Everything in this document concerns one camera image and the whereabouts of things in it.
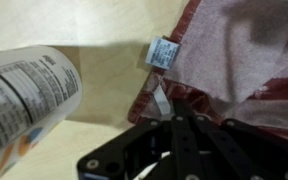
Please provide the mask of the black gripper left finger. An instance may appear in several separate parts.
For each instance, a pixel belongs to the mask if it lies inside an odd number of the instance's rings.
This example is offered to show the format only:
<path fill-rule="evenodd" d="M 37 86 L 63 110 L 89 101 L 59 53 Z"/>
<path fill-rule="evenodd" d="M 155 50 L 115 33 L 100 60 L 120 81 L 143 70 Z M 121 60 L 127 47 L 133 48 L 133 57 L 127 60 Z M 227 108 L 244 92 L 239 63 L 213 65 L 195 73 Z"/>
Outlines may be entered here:
<path fill-rule="evenodd" d="M 182 100 L 173 108 L 170 119 L 147 119 L 82 157 L 78 180 L 134 180 L 148 166 L 144 180 L 200 180 L 194 111 Z"/>

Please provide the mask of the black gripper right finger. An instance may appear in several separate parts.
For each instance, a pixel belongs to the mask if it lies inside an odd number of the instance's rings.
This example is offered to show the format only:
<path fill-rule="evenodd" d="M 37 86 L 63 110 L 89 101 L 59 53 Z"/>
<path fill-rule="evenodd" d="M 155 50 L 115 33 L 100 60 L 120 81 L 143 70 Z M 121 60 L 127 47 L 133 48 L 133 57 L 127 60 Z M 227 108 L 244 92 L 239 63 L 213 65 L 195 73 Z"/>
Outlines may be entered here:
<path fill-rule="evenodd" d="M 193 118 L 202 147 L 223 162 L 232 180 L 288 180 L 288 140 L 236 119 L 220 125 Z"/>

